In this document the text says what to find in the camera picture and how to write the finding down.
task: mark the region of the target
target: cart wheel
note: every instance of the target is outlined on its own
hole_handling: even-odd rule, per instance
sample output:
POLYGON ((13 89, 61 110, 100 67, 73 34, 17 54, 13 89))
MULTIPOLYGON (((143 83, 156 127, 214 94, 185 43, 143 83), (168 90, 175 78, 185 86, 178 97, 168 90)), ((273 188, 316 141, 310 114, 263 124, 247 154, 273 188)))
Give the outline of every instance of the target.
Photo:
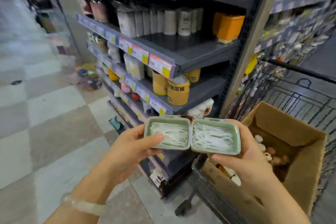
POLYGON ((188 199, 186 199, 175 210, 175 215, 184 216, 190 209, 191 209, 191 202, 188 199))

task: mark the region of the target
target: metal cart basket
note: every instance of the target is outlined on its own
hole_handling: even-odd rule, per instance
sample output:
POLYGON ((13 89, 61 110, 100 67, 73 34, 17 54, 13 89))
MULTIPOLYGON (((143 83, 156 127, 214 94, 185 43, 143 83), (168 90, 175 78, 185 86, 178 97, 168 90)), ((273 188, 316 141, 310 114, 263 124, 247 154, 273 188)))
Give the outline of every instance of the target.
MULTIPOLYGON (((326 131, 330 137, 326 142, 323 167, 314 202, 314 205, 316 205, 335 171, 336 99, 315 90, 312 81, 316 83, 316 78, 318 78, 317 82, 323 80, 322 83, 327 82, 328 87, 332 88, 334 87, 333 84, 336 84, 336 80, 283 62, 275 60, 268 60, 268 62, 272 63, 270 67, 273 75, 256 72, 257 74, 246 83, 227 118, 241 120, 260 101, 264 101, 317 129, 326 131), (277 68, 283 69, 283 72, 287 74, 291 73, 291 76, 281 78, 277 73, 274 73, 277 68), (295 78, 293 73, 301 78, 295 82, 287 80, 287 78, 295 78)), ((206 158, 207 156, 202 154, 194 161, 192 174, 188 178, 194 192, 189 199, 185 200, 176 209, 175 214, 184 215, 191 208, 192 197, 197 194, 223 223, 248 223, 230 203, 229 199, 220 195, 200 172, 206 158)))

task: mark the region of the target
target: brown cardboard box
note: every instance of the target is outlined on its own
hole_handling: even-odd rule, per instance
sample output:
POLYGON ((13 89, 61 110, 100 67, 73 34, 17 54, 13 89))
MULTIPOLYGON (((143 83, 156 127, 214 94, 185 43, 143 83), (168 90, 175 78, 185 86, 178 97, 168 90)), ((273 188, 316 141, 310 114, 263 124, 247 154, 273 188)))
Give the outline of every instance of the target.
MULTIPOLYGON (((275 173, 304 212, 310 215, 328 135, 264 102, 259 103, 242 124, 253 136, 261 135, 266 147, 273 147, 277 154, 290 157, 291 163, 285 169, 275 169, 275 173)), ((244 184, 238 187, 209 160, 202 173, 252 223, 269 223, 264 207, 244 184)))

